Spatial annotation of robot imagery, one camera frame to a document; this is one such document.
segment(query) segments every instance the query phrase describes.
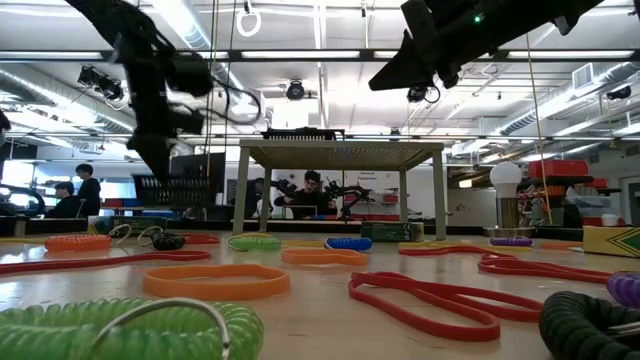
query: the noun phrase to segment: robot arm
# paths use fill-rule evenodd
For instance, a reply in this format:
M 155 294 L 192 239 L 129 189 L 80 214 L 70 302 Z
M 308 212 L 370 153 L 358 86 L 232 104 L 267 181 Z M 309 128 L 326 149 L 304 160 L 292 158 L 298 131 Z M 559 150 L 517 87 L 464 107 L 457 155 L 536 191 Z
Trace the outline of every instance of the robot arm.
M 208 63 L 195 52 L 176 51 L 151 18 L 124 0 L 67 3 L 116 50 L 117 58 L 113 60 L 124 66 L 137 122 L 127 147 L 140 154 L 160 181 L 166 181 L 169 139 L 177 137 L 178 129 L 199 135 L 204 123 L 204 116 L 195 110 L 190 114 L 174 111 L 167 101 L 166 86 L 194 97 L 208 94 L 217 81 L 211 76 Z
M 458 83 L 461 67 L 547 22 L 567 35 L 582 14 L 603 0 L 408 0 L 400 51 L 376 74 L 371 90 L 433 88 L 437 73 L 444 87 Z

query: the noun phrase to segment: black hair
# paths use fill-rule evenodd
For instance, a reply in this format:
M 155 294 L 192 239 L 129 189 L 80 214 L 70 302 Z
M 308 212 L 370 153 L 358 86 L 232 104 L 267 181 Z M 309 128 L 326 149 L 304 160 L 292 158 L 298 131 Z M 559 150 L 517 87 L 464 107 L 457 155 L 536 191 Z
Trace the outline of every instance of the black hair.
M 60 189 L 67 190 L 69 195 L 73 195 L 73 183 L 71 181 L 57 183 L 56 186 L 54 186 L 54 188 L 56 190 L 60 190 Z
M 304 173 L 304 181 L 308 181 L 308 180 L 313 180 L 315 182 L 317 182 L 318 184 L 320 183 L 320 173 L 319 172 L 315 172 L 313 170 L 309 170 L 306 173 Z
M 89 175 L 93 175 L 93 166 L 89 165 L 89 164 L 80 164 L 78 166 L 76 166 L 76 172 L 88 172 Z

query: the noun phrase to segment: black basket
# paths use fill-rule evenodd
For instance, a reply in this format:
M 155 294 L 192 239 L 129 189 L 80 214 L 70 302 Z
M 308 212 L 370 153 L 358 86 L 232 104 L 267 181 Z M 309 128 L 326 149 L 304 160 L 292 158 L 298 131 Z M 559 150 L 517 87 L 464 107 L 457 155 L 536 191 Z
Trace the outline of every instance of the black basket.
M 133 181 L 136 197 L 145 207 L 191 208 L 215 203 L 215 199 L 211 200 L 206 176 L 169 175 L 169 180 L 163 184 L 153 175 L 133 175 Z
M 265 140 L 337 140 L 336 134 L 341 134 L 344 140 L 344 130 L 342 129 L 318 129 L 303 127 L 295 130 L 268 129 L 262 133 Z

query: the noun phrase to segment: small table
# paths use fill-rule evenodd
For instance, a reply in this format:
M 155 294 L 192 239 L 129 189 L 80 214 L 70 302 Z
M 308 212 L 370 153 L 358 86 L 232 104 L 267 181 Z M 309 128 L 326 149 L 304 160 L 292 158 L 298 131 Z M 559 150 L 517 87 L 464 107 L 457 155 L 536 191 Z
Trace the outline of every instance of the small table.
M 407 171 L 433 158 L 433 184 L 436 210 L 436 239 L 446 238 L 444 170 L 441 143 L 391 141 L 299 141 L 240 140 L 238 186 L 233 233 L 244 225 L 249 158 L 265 169 L 264 188 L 271 188 L 273 169 L 287 170 L 363 170 L 400 173 L 400 221 L 408 221 Z M 267 230 L 269 191 L 263 192 L 260 231 Z

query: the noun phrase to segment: fluorescent light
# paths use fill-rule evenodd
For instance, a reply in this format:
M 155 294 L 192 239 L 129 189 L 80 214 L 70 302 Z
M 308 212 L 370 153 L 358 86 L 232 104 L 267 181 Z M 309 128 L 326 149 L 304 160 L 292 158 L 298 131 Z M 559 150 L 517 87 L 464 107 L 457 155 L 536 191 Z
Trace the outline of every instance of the fluorescent light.
M 472 180 L 463 180 L 463 181 L 460 181 L 458 183 L 458 186 L 460 186 L 460 189 L 468 189 L 471 186 L 473 186 L 473 181 Z
M 205 59 L 213 59 L 215 56 L 216 59 L 228 59 L 229 53 L 226 51 L 198 51 L 198 55 L 202 56 Z
M 558 155 L 558 154 L 556 154 L 556 153 L 544 153 L 544 154 L 542 154 L 544 159 L 548 159 L 548 158 L 554 157 L 556 155 Z M 530 161 L 538 161 L 538 160 L 540 160 L 540 154 L 531 154 L 531 155 L 527 155 L 527 156 L 525 156 L 525 157 L 520 159 L 520 161 L 522 161 L 522 162 L 530 162 Z
M 391 59 L 396 56 L 397 51 L 374 51 L 373 57 L 377 59 Z
M 88 59 L 104 60 L 102 54 L 97 51 L 0 51 L 0 59 Z
M 242 57 L 246 59 L 334 59 L 334 58 L 350 58 L 355 59 L 360 56 L 360 51 L 321 51 L 321 50 L 305 50 L 305 51 L 243 51 Z
M 625 59 L 633 55 L 633 50 L 600 50 L 600 51 L 532 51 L 532 59 L 564 59 L 564 58 L 620 58 Z M 510 51 L 511 59 L 526 59 L 529 57 L 527 51 Z
M 575 149 L 572 149 L 572 150 L 569 150 L 569 151 L 565 151 L 564 153 L 565 153 L 565 154 L 576 154 L 576 153 L 583 152 L 583 151 L 585 151 L 585 150 L 587 150 L 587 149 L 590 149 L 590 148 L 595 147 L 595 146 L 598 146 L 598 145 L 600 145 L 600 143 L 596 143 L 596 144 L 589 144 L 589 145 L 585 145 L 585 146 L 580 146 L 580 147 L 577 147 L 577 148 L 575 148 Z

